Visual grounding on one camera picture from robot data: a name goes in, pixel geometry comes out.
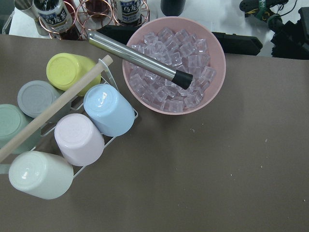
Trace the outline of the pink cup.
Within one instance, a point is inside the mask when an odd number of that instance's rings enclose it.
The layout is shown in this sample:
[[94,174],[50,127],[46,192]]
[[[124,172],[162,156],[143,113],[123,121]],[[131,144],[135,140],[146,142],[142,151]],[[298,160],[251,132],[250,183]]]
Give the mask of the pink cup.
[[103,153],[105,142],[94,123],[83,114],[61,118],[54,132],[56,143],[64,158],[74,166],[87,166]]

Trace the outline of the blue cup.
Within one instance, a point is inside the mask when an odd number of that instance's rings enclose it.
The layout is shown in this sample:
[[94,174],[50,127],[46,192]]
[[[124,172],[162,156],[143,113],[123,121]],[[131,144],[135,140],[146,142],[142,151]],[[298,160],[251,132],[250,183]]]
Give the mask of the blue cup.
[[135,112],[120,92],[109,84],[98,84],[84,96],[84,109],[99,131],[110,137],[130,130]]

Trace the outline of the steel muddler black tip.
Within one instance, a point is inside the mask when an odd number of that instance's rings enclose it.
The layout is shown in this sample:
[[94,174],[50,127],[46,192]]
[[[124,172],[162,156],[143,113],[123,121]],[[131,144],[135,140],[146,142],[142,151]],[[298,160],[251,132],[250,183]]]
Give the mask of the steel muddler black tip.
[[89,43],[107,51],[119,58],[144,68],[154,74],[157,74],[183,89],[188,89],[192,83],[193,76],[189,73],[175,70],[170,66],[144,55],[131,47],[128,47],[106,35],[97,31],[88,34]]

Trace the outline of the yellow cup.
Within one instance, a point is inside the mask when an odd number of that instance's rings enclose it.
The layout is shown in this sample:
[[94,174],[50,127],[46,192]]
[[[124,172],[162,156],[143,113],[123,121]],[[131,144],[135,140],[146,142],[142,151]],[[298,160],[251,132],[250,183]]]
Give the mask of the yellow cup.
[[88,57],[59,53],[49,59],[46,76],[54,87],[66,91],[95,65],[96,63]]

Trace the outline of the tea bottle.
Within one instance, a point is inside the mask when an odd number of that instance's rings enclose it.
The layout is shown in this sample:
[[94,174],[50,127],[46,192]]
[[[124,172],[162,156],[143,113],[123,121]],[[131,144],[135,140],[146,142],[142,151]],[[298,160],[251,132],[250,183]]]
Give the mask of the tea bottle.
[[80,32],[75,25],[76,5],[72,0],[34,0],[33,5],[54,38],[78,40]]
[[116,16],[120,24],[137,26],[141,17],[141,0],[116,0]]

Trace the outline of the pink bowl of ice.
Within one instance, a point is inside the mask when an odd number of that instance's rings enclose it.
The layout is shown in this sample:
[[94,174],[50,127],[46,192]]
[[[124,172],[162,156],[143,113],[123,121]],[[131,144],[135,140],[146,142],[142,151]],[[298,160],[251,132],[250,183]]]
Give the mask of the pink bowl of ice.
[[145,107],[166,115],[185,115],[195,111],[202,109],[204,106],[209,104],[219,93],[224,80],[225,80],[225,73],[226,73],[226,61],[225,61],[225,54],[221,47],[221,44],[214,36],[214,34],[209,31],[203,25],[187,19],[183,17],[177,16],[168,16],[162,17],[150,22],[143,24],[128,40],[127,45],[130,46],[132,44],[138,43],[143,39],[143,36],[151,31],[158,33],[164,27],[168,27],[173,31],[179,31],[181,29],[187,30],[190,34],[196,34],[198,38],[206,39],[207,44],[209,46],[209,55],[211,57],[210,66],[216,70],[216,76],[214,77],[213,81],[211,82],[210,86],[205,90],[203,99],[201,100],[200,104],[197,105],[195,108],[187,109],[184,112],[179,113],[171,113],[171,112],[164,112],[159,109],[153,108],[152,106],[148,105],[147,103],[143,102],[142,99],[134,92],[130,83],[129,83],[129,74],[130,74],[130,65],[129,62],[123,61],[123,76],[126,82],[126,85],[129,91],[133,94],[133,96]]

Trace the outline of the white cup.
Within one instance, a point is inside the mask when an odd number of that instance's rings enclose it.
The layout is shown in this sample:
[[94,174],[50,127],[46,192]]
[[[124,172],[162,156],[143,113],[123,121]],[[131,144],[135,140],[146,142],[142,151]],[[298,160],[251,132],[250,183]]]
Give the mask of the white cup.
[[20,154],[9,169],[9,181],[14,188],[46,200],[63,195],[73,176],[73,167],[63,157],[41,151]]

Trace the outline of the white cup rack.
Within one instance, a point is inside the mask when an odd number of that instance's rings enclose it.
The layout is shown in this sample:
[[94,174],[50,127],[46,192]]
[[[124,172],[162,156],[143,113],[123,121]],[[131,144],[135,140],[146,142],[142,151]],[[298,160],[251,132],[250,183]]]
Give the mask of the white cup rack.
[[[102,61],[102,63],[104,64],[104,71],[106,73],[106,78],[104,78],[101,74],[101,79],[104,80],[104,84],[109,84],[111,86],[113,86],[114,88],[116,88],[118,90],[118,86],[115,82],[115,79],[110,71],[110,69],[108,68],[108,64],[106,61]],[[40,139],[39,141],[36,143],[36,145],[41,145],[43,142],[46,142],[47,139],[45,139],[45,137],[47,135],[49,135],[50,133],[52,133],[54,131],[56,127],[56,124],[54,123],[49,123],[49,122],[46,122],[45,124],[43,124],[41,127],[40,127]],[[115,136],[114,137],[107,137],[108,140],[107,142],[105,143],[105,148],[113,142],[113,140],[116,138]],[[10,164],[1,164],[0,165],[0,174],[6,174],[8,175],[9,173],[9,168],[10,168]],[[75,178],[76,176],[78,176],[84,169],[86,168],[86,166],[83,166],[83,167],[80,167],[80,168],[77,168],[77,172],[74,174],[74,177]]]

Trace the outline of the grey cup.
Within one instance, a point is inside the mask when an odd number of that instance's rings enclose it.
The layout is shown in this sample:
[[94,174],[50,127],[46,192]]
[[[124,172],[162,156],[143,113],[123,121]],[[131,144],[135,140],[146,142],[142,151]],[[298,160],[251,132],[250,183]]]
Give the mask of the grey cup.
[[46,81],[34,80],[24,84],[17,95],[17,103],[23,113],[36,118],[52,103],[63,91],[56,89]]

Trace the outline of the green cup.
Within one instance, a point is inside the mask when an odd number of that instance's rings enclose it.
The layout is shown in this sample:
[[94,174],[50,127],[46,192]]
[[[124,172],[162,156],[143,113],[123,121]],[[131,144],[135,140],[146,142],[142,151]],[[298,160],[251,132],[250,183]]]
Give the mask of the green cup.
[[[33,119],[24,114],[19,107],[12,104],[0,105],[0,147],[4,147]],[[29,136],[12,154],[18,155],[32,150],[41,138],[41,130],[38,129]]]

